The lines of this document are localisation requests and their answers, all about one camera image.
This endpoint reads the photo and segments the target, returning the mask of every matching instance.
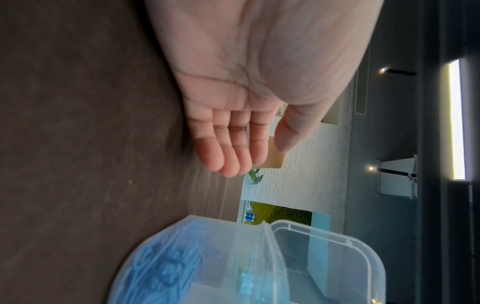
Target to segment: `green lawn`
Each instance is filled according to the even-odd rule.
[[[250,202],[250,206],[251,212],[255,214],[255,217],[253,218],[253,222],[245,222],[246,224],[258,225],[263,221],[271,224],[279,219],[286,219],[308,226],[312,223],[312,213],[310,211],[273,206],[259,202]]]

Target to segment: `plastic container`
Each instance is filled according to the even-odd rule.
[[[385,304],[385,268],[352,237],[279,220],[271,224],[298,304]]]
[[[269,224],[189,216],[129,256],[107,303],[289,304],[287,269]]]

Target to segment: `table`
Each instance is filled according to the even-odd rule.
[[[0,37],[2,302],[104,302],[143,239],[236,220],[243,177],[200,164],[141,1],[8,2]]]

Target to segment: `hand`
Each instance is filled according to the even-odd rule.
[[[277,148],[307,137],[353,77],[382,2],[146,0],[205,167],[235,176],[262,164],[282,102]]]

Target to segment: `light fixture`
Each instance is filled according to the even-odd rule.
[[[453,179],[465,180],[464,122],[459,60],[448,65],[448,80]]]

